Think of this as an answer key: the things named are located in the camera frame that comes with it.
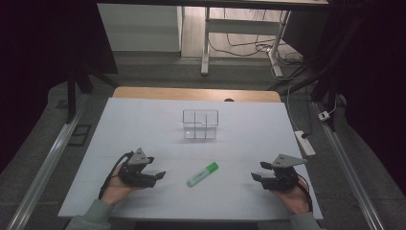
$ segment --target person's arm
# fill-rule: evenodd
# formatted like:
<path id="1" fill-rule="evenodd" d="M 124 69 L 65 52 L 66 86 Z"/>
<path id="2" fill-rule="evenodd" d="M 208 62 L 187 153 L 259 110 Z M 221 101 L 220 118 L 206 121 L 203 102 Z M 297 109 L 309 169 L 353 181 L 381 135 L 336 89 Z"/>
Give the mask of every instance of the person's arm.
<path id="1" fill-rule="evenodd" d="M 305 182 L 299 177 L 299 183 L 304 188 L 307 188 Z M 308 210 L 307 197 L 304 192 L 295 187 L 289 191 L 271 191 L 276 195 L 286 206 L 286 208 L 293 214 L 290 217 L 290 222 L 294 230 L 319 230 L 321 229 L 313 213 Z"/>
<path id="2" fill-rule="evenodd" d="M 66 230 L 108 230 L 111 228 L 108 218 L 114 206 L 124 200 L 131 192 L 140 190 L 140 188 L 126 186 L 117 176 L 119 169 L 120 167 L 113 172 L 101 199 L 95 199 L 85 215 L 72 218 Z"/>

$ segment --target white table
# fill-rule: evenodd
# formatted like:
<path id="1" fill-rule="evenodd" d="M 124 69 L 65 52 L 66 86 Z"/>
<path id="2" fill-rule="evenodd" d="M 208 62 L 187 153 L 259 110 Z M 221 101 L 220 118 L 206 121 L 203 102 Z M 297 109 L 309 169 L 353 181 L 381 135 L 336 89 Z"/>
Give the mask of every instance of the white table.
<path id="1" fill-rule="evenodd" d="M 217 109 L 216 139 L 184 139 L 184 109 Z M 152 189 L 131 194 L 111 217 L 142 220 L 288 219 L 283 204 L 254 181 L 272 176 L 260 161 L 278 154 L 301 157 L 284 103 L 109 99 L 60 217 L 82 215 L 99 194 L 105 177 L 124 153 L 143 148 L 155 157 L 143 173 L 167 174 Z M 216 162 L 219 169 L 196 186 L 186 180 Z M 310 184 L 305 166 L 295 167 Z M 322 219 L 312 192 L 314 216 Z"/>

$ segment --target green marker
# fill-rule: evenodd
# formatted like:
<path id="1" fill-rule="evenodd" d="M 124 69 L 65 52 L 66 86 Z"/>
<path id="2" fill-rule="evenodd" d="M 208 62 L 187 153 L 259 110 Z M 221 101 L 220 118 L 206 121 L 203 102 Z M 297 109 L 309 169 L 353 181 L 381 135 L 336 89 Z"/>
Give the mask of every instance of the green marker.
<path id="1" fill-rule="evenodd" d="M 214 172 L 216 169 L 218 169 L 218 165 L 217 163 L 213 162 L 210 166 L 204 168 L 203 170 L 189 178 L 186 183 L 189 187 L 192 187 L 200 182 L 200 180 L 206 178 L 206 176 L 210 175 L 210 173 Z"/>

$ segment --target clear plastic box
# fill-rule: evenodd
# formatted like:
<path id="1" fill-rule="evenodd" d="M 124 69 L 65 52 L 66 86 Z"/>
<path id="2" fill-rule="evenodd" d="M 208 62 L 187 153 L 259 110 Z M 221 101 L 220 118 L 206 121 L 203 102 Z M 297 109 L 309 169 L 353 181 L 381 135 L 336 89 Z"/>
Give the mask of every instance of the clear plastic box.
<path id="1" fill-rule="evenodd" d="M 187 139 L 214 139 L 218 127 L 218 111 L 215 109 L 183 110 L 184 137 Z"/>

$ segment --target sleeve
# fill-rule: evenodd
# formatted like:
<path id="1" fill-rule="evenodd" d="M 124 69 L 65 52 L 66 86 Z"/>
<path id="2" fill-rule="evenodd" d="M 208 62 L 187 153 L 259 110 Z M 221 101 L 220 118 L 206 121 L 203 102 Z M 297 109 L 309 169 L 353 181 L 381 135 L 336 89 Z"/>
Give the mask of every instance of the sleeve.
<path id="1" fill-rule="evenodd" d="M 290 222 L 294 230 L 315 230 L 321 229 L 314 219 L 312 213 L 299 214 L 290 217 Z"/>
<path id="2" fill-rule="evenodd" d="M 108 218 L 111 211 L 113 211 L 113 208 L 113 206 L 108 205 L 99 199 L 95 199 L 85 215 L 72 218 L 66 227 L 66 230 L 109 230 L 111 225 L 108 222 Z"/>

